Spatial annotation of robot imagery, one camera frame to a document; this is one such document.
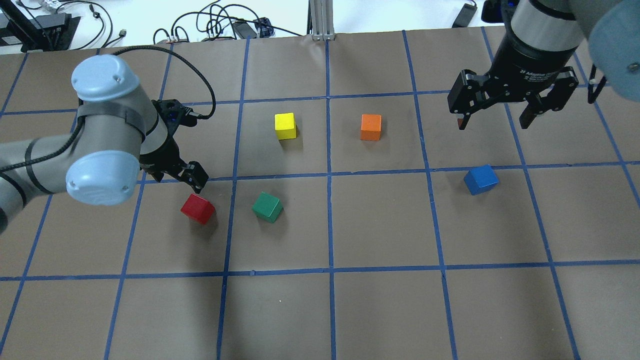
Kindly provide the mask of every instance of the orange block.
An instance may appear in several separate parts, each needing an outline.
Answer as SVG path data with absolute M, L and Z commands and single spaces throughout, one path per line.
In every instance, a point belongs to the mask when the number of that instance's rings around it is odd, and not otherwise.
M 360 139 L 378 141 L 380 134 L 382 134 L 382 115 L 362 114 Z

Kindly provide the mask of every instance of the red block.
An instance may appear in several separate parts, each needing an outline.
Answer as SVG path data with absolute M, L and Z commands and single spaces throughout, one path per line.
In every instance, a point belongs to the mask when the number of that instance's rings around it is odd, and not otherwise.
M 182 205 L 180 211 L 189 218 L 205 225 L 207 221 L 209 221 L 209 218 L 211 218 L 211 215 L 216 211 L 216 208 L 206 199 L 192 193 L 189 195 L 187 202 Z

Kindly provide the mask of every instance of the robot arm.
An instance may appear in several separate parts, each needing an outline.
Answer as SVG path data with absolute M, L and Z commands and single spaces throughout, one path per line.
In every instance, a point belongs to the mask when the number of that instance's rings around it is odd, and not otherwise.
M 113 55 L 80 63 L 72 85 L 81 100 L 74 134 L 0 144 L 0 233 L 39 195 L 67 191 L 87 204 L 122 203 L 133 194 L 140 168 L 156 181 L 168 174 L 202 190 L 209 176 L 199 163 L 180 158 L 173 139 L 179 124 L 196 124 L 191 108 L 151 101 Z
M 447 98 L 461 130 L 473 113 L 498 102 L 528 102 L 523 129 L 548 110 L 562 110 L 578 85 L 565 65 L 585 35 L 614 90 L 640 101 L 639 0 L 521 0 L 515 12 L 503 0 L 502 15 L 506 34 L 491 68 L 484 75 L 462 70 Z

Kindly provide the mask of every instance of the yellow block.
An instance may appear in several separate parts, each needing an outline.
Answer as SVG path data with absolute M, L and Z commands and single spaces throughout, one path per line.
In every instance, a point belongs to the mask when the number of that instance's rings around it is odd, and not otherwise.
M 296 138 L 296 119 L 293 113 L 276 114 L 276 135 L 278 140 Z

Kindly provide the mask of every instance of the cable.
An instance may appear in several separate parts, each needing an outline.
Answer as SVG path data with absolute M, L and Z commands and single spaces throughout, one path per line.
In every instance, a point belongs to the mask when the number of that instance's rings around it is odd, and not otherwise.
M 153 39 L 154 44 L 157 44 L 157 42 L 156 42 L 156 35 L 158 35 L 158 33 L 159 33 L 160 31 L 164 31 L 164 33 L 166 34 L 166 38 L 167 38 L 167 39 L 169 39 L 169 32 L 168 32 L 167 30 L 163 29 L 163 28 L 159 28 L 159 29 L 158 29 L 158 30 L 156 30 L 156 32 L 154 33 L 154 39 Z
M 77 47 L 75 49 L 72 50 L 80 50 L 80 49 L 84 49 L 85 47 L 89 46 L 91 43 L 93 43 L 94 41 L 96 41 L 104 32 L 104 28 L 106 27 L 105 23 L 104 23 L 104 19 L 101 16 L 97 17 L 98 19 L 100 19 L 100 21 L 102 22 L 102 27 L 100 28 L 100 31 L 98 31 L 98 33 L 94 36 L 93 39 L 91 39 L 88 43 L 86 43 L 85 45 L 82 45 L 81 47 Z
M 201 11 L 201 12 L 204 12 L 207 8 L 209 8 L 209 13 L 211 13 L 211 11 L 212 11 L 211 9 L 213 9 L 213 5 L 215 5 L 216 3 L 219 3 L 219 2 L 220 2 L 220 0 L 215 0 L 213 3 L 207 4 L 205 7 L 203 7 L 202 9 L 200 9 L 200 11 Z M 199 21 L 199 20 L 200 20 L 200 14 L 198 14 L 198 15 L 196 16 L 196 29 L 197 29 L 199 32 L 201 32 L 201 33 L 205 33 L 205 32 L 207 32 L 207 30 L 206 30 L 206 29 L 204 29 L 204 30 L 200 30 L 200 28 L 198 27 L 198 21 Z
M 36 19 L 35 16 L 33 16 L 33 14 L 31 13 L 31 11 L 29 11 L 29 8 L 25 7 L 25 10 L 27 10 L 27 12 L 29 13 L 29 15 L 31 16 L 31 18 L 36 22 L 36 24 L 38 24 L 38 26 L 40 26 L 40 30 L 42 30 L 42 34 L 44 35 L 45 38 L 47 38 L 47 41 L 49 42 L 49 46 L 51 47 L 51 50 L 54 50 L 53 47 L 53 42 L 51 42 L 51 38 L 49 37 L 49 34 L 47 34 L 46 30 L 44 29 L 44 27 L 42 26 L 42 24 L 40 23 L 40 21 L 38 21 L 38 19 Z
M 600 79 L 600 81 L 598 82 L 596 91 L 593 91 L 592 81 L 596 78 L 596 69 L 596 65 L 591 66 L 591 73 L 589 74 L 589 84 L 587 85 L 587 102 L 590 104 L 593 104 L 596 99 L 598 99 L 600 92 L 602 92 L 602 89 L 604 89 L 604 86 L 607 83 L 607 77 L 603 76 L 602 79 Z
M 25 9 L 29 9 L 29 10 L 40 10 L 42 9 L 42 6 L 38 6 L 37 8 L 30 8 L 28 6 L 26 6 L 22 1 L 16 1 L 15 4 L 21 8 L 25 8 Z
M 107 43 L 109 42 L 109 40 L 111 39 L 111 36 L 113 35 L 113 20 L 111 19 L 111 15 L 107 11 L 107 9 L 104 8 L 104 6 L 100 5 L 99 3 L 94 3 L 93 1 L 85 1 L 85 0 L 61 0 L 60 2 L 61 3 L 65 3 L 65 4 L 69 4 L 69 5 L 71 5 L 71 4 L 79 4 L 79 3 L 81 3 L 81 4 L 92 4 L 92 5 L 95 5 L 95 6 L 98 6 L 99 8 L 101 8 L 102 11 L 104 11 L 104 13 L 107 14 L 107 17 L 109 18 L 109 36 L 104 41 L 104 44 L 102 46 L 100 46 L 100 48 L 103 48 L 103 47 L 107 46 Z M 58 10 L 60 10 L 60 8 L 57 8 L 54 13 L 58 13 Z
M 78 99 L 78 105 L 82 105 L 83 103 L 84 102 L 82 100 Z M 62 145 L 62 147 L 59 148 L 57 151 L 52 152 L 52 153 L 50 153 L 48 155 L 45 155 L 45 156 L 41 156 L 41 157 L 36 158 L 36 159 L 31 159 L 29 161 L 23 161 L 21 163 L 17 163 L 17 164 L 7 165 L 5 167 L 1 167 L 0 168 L 0 174 L 3 173 L 3 172 L 15 170 L 17 168 L 28 167 L 28 166 L 31 166 L 31 165 L 34 165 L 34 164 L 37 164 L 37 163 L 41 163 L 43 161 L 47 161 L 47 160 L 53 159 L 56 156 L 59 156 L 63 152 L 67 151 L 67 149 L 75 142 L 76 138 L 80 134 L 80 131 L 82 131 L 82 129 L 84 128 L 84 118 L 85 118 L 84 116 L 78 117 L 76 128 L 74 129 L 74 132 L 71 134 L 71 136 L 69 137 L 67 142 L 65 142 L 64 145 Z
M 182 26 L 176 26 L 176 27 L 175 27 L 175 29 L 176 29 L 176 30 L 181 29 L 181 30 L 182 30 L 182 32 L 184 33 L 184 36 L 185 36 L 185 37 L 186 37 L 186 39 L 187 39 L 187 42 L 189 42 L 189 34 L 187 34 L 187 31 L 186 31 Z M 178 35 L 178 32 L 177 32 L 177 31 L 175 32 L 175 34 L 176 34 L 176 36 L 178 36 L 178 39 L 180 39 L 180 37 L 179 37 L 179 35 Z
M 211 84 L 209 84 L 209 81 L 207 80 L 207 78 L 205 78 L 204 75 L 202 75 L 202 73 L 195 66 L 193 66 L 193 64 L 191 64 L 187 59 L 183 58 L 180 54 L 176 53 L 175 51 L 165 49 L 164 47 L 151 46 L 151 45 L 136 45 L 136 46 L 126 47 L 124 49 L 114 52 L 113 55 L 120 55 L 120 54 L 128 53 L 129 51 L 134 51 L 134 50 L 162 51 L 163 53 L 167 53 L 175 56 L 180 61 L 185 63 L 185 65 L 187 65 L 191 70 L 193 70 L 193 72 L 196 73 L 196 75 L 202 80 L 202 82 L 204 82 L 204 85 L 207 87 L 207 89 L 209 90 L 209 93 L 211 94 L 211 102 L 212 102 L 211 111 L 207 115 L 198 114 L 198 116 L 196 117 L 198 119 L 209 119 L 213 116 L 213 113 L 216 111 L 216 94 L 214 94 L 213 88 L 211 87 Z
M 205 12 L 188 12 L 188 13 L 183 13 L 182 15 L 180 15 L 180 16 L 178 17 L 178 19 L 175 19 L 175 21 L 173 22 L 173 26 L 172 26 L 172 27 L 174 28 L 174 27 L 175 27 L 175 24 L 176 24 L 176 23 L 178 22 L 178 20 L 180 20 L 181 18 L 183 18 L 183 17 L 185 17 L 185 16 L 187 16 L 187 15 L 193 15 L 193 14 L 198 14 L 198 13 L 208 14 L 208 13 L 205 13 Z M 229 19 L 229 20 L 241 20 L 241 21 L 251 22 L 252 24 L 258 24 L 258 25 L 261 25 L 261 24 L 262 24 L 261 22 L 258 22 L 258 21 L 251 21 L 251 20 L 240 19 L 239 17 L 234 17 L 234 16 L 222 16 L 222 15 L 220 15 L 220 17 L 222 17 L 222 18 L 224 18 L 224 19 Z M 270 27 L 271 27 L 271 28 L 274 28 L 274 29 L 282 30 L 282 31 L 284 31 L 284 32 L 286 32 L 286 33 L 290 33 L 290 34 L 293 34 L 293 35 L 296 35 L 296 36 L 299 36 L 299 37 L 301 37 L 301 36 L 302 36 L 301 34 L 295 33 L 295 32 L 293 32 L 293 31 L 290 31 L 290 30 L 287 30 L 287 29 L 279 28 L 279 27 L 277 27 L 277 26 L 273 26 L 273 25 L 271 25 Z
M 118 37 L 116 37 L 112 41 L 108 42 L 106 46 L 109 46 L 109 45 L 115 43 L 116 41 L 123 39 L 125 36 L 127 36 L 127 30 L 126 29 L 120 30 L 120 32 L 118 33 Z

